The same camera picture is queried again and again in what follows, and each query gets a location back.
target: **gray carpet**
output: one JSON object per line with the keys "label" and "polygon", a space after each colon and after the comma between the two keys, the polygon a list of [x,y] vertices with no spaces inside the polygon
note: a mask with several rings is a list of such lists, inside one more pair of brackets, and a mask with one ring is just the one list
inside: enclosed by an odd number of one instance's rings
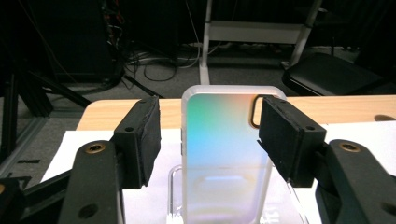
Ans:
{"label": "gray carpet", "polygon": [[[209,56],[209,74],[211,84],[214,85],[268,85],[280,88],[287,96],[295,96],[296,92],[290,90],[281,81],[283,70],[280,63],[287,61],[291,55],[292,48],[282,47],[282,52],[275,53],[268,48],[245,48],[222,49]],[[304,55],[312,51],[329,52],[327,48],[307,49]],[[338,49],[336,55],[348,61],[354,60],[356,52]],[[166,81],[151,81],[151,79],[167,79]],[[165,98],[180,98],[183,92],[190,86],[199,84],[199,68],[196,63],[189,68],[178,68],[153,64],[150,66],[139,66],[135,74],[127,71],[127,75],[135,77],[137,81],[147,88],[158,92]],[[97,88],[99,83],[65,84],[71,90],[81,91]],[[84,97],[90,101],[104,99],[140,99],[148,95],[133,86],[126,79],[113,88],[93,94],[85,94]],[[49,98],[55,107],[49,118],[36,133],[32,142],[16,160],[17,163],[10,169],[3,170],[4,176],[21,177],[29,181],[26,188],[40,182],[47,170],[54,154],[61,144],[65,131],[75,130],[83,109],[73,102],[59,95],[49,94]],[[18,133],[21,134],[28,123],[32,120],[29,111],[22,100],[19,103]]]}

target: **phone case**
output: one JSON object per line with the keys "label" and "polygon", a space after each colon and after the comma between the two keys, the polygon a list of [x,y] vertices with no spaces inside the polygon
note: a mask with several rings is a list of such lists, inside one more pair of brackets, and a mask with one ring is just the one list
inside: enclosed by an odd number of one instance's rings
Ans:
{"label": "phone case", "polygon": [[272,163],[252,123],[268,86],[193,86],[182,96],[184,223],[258,223]]}

